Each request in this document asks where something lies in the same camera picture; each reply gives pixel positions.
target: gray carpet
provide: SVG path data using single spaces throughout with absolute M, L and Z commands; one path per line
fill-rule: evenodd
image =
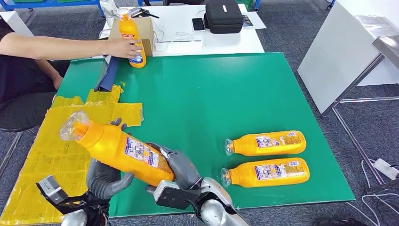
M 119 6 L 137 4 L 136 1 L 127 0 L 116 0 L 116 2 Z M 262 0 L 259 16 L 268 29 L 258 31 L 258 35 L 265 51 L 278 51 L 285 54 L 357 198 L 357 201 L 352 204 L 375 220 L 371 211 L 359 201 L 367 187 L 360 166 L 362 159 L 360 154 L 332 113 L 328 117 L 320 116 L 306 87 L 296 73 L 302 58 L 328 14 L 326 6 L 327 3 L 324 0 Z M 35 35 L 96 39 L 104 24 L 96 6 L 42 8 L 35 9 L 33 12 L 23 9 L 18 10 L 18 13 Z M 361 87 L 350 93 L 351 97 L 394 95 L 399 96 L 398 85 Z M 397 143 L 399 102 L 342 104 L 338 109 L 370 158 L 383 158 L 392 164 L 399 163 L 399 152 L 397 151 L 399 146 Z M 4 157 L 4 150 L 11 144 L 13 136 L 13 134 L 0 133 L 0 160 Z M 32 143 L 32 135 L 25 133 L 5 176 L 0 181 L 0 209 L 4 207 L 8 199 L 18 171 L 22 167 Z M 369 171 L 368 176 L 371 183 L 376 184 Z M 397 209 L 399 208 L 398 198 L 386 198 L 386 200 Z M 368 198 L 368 201 L 373 209 L 376 209 L 376 198 Z M 378 213 L 380 220 L 384 221 L 381 225 L 399 225 L 398 215 L 394 215 L 392 210 L 384 206 L 381 206 L 380 209 L 385 212 L 382 213 L 382 217 Z M 251 225 L 310 226 L 318 218 L 355 218 L 372 225 L 365 217 L 343 202 L 240 210 L 239 212 Z M 203 225 L 192 215 L 119 218 L 112 219 L 111 222 L 114 226 Z

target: green table mat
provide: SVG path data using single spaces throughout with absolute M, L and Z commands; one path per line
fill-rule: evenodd
M 101 62 L 75 62 L 59 95 L 93 88 Z M 226 190 L 237 208 L 353 200 L 353 193 L 282 53 L 149 57 L 144 68 L 121 60 L 115 84 L 125 82 L 121 103 L 143 103 L 144 121 L 128 131 L 144 142 L 182 149 L 200 174 L 220 180 L 221 168 L 241 163 L 301 157 L 310 169 L 302 184 Z M 297 155 L 226 156 L 224 140 L 245 134 L 299 130 L 307 140 Z M 111 200 L 110 216 L 191 212 L 157 206 L 135 179 Z

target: bottle label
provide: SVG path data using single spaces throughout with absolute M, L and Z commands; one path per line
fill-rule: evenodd
M 130 137 L 127 137 L 126 139 L 125 154 L 139 161 L 144 161 L 152 167 L 158 167 L 159 155 L 151 151 L 151 149 L 143 143 Z
M 256 137 L 256 142 L 258 143 L 258 147 L 271 147 L 280 145 L 280 142 L 267 136 Z
M 133 64 L 139 64 L 143 62 L 143 56 L 141 55 L 141 53 L 137 56 L 134 56 L 133 58 L 129 58 L 129 62 L 133 63 Z
M 134 34 L 121 34 L 121 35 L 122 35 L 122 37 L 124 37 L 125 39 L 133 39 L 133 38 L 135 37 Z M 143 55 L 142 55 L 141 52 L 140 52 L 139 55 L 134 56 L 133 58 L 130 58 L 130 59 L 129 59 L 129 62 L 131 62 L 131 63 L 133 63 L 133 64 L 140 64 L 140 63 L 143 62 Z
M 300 144 L 301 139 L 297 132 L 289 132 L 286 136 L 280 137 L 281 142 L 283 145 L 293 145 L 293 144 Z
M 255 166 L 255 172 L 258 180 L 289 178 L 305 175 L 305 171 L 300 161 L 289 161 L 279 166 L 275 164 Z

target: robotic arm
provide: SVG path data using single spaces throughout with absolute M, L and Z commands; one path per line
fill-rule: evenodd
M 162 153 L 176 176 L 175 182 L 162 181 L 155 189 L 153 195 L 157 205 L 184 210 L 190 204 L 207 226 L 249 225 L 234 209 L 226 190 L 216 180 L 201 177 L 185 154 L 150 145 Z
M 120 119 L 112 122 L 120 124 Z M 203 178 L 192 161 L 182 152 L 149 143 L 167 159 L 175 173 L 175 181 L 163 180 L 158 187 L 147 186 L 157 205 L 185 210 L 189 205 L 207 226 L 248 226 L 234 209 L 231 197 L 214 179 Z M 53 176 L 36 183 L 42 195 L 61 213 L 66 214 L 61 226 L 106 226 L 111 197 L 128 187 L 134 175 L 120 171 L 97 160 L 90 162 L 88 191 L 68 197 Z

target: orange bottle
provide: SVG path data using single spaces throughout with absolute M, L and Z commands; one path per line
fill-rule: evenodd
M 129 10 L 127 8 L 118 9 L 119 16 L 119 32 L 124 39 L 138 39 L 140 40 L 140 34 L 138 32 L 137 26 L 133 19 L 129 15 Z M 143 46 L 143 43 L 140 40 L 140 43 L 136 44 L 137 46 Z M 145 57 L 144 49 L 140 50 L 140 54 L 135 56 L 134 58 L 129 59 L 129 63 L 132 67 L 144 67 L 147 63 L 147 58 Z
M 83 111 L 73 113 L 60 131 L 61 139 L 74 140 L 98 161 L 134 173 L 136 178 L 158 186 L 161 180 L 173 180 L 168 162 L 156 149 L 123 132 L 114 125 L 90 121 Z
M 239 153 L 245 156 L 299 154 L 306 148 L 303 133 L 296 130 L 247 134 L 240 139 L 226 139 L 227 155 Z
M 234 169 L 223 168 L 221 176 L 224 187 L 230 184 L 263 187 L 299 184 L 309 179 L 310 172 L 305 160 L 287 158 L 246 162 Z

